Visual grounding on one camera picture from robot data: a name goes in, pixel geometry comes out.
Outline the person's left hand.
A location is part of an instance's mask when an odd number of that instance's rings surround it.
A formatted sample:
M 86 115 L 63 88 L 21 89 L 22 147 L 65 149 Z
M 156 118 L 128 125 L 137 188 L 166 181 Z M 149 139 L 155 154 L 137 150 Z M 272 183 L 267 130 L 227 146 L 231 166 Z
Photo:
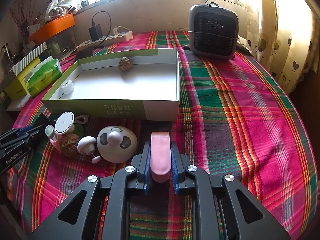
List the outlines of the person's left hand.
M 13 178 L 14 178 L 14 169 L 11 168 L 6 173 L 6 181 L 7 181 L 7 198 L 10 201 L 15 199 L 15 191 L 13 186 Z

